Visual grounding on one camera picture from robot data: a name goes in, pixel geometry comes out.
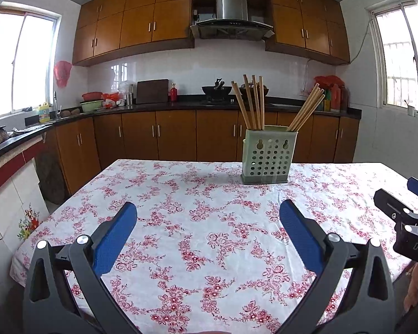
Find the right human hand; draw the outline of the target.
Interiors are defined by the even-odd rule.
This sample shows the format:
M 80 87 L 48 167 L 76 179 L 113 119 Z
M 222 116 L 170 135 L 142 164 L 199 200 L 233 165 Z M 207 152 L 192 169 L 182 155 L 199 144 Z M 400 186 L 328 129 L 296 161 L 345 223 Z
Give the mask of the right human hand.
M 418 304 L 418 263 L 416 262 L 408 271 L 410 283 L 407 294 L 404 298 L 403 306 L 405 312 L 409 312 Z

